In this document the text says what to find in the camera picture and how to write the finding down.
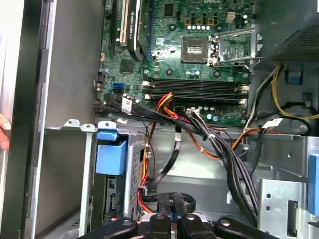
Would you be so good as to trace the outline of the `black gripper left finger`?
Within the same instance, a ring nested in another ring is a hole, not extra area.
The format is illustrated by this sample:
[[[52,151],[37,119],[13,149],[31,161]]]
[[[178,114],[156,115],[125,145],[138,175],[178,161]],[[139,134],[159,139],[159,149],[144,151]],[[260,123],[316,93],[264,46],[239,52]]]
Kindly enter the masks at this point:
[[[172,238],[171,200],[157,195],[157,210],[139,221],[122,217],[83,235],[85,239],[170,239]]]

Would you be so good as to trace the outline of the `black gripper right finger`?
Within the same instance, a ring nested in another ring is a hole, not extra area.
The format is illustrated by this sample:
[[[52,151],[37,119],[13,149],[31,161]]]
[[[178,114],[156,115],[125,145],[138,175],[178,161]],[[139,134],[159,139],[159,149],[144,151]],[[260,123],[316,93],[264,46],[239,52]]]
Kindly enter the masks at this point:
[[[218,219],[213,229],[200,216],[189,213],[183,195],[173,195],[177,214],[177,239],[258,239],[259,230],[228,217]]]

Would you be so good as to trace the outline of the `person's left hand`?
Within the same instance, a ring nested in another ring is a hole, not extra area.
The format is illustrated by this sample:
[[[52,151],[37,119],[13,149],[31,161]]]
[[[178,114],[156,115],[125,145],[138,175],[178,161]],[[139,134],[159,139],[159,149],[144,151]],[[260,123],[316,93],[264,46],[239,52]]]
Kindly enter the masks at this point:
[[[12,125],[9,120],[0,114],[0,147],[2,150],[9,150],[10,140],[4,131],[11,131]]]

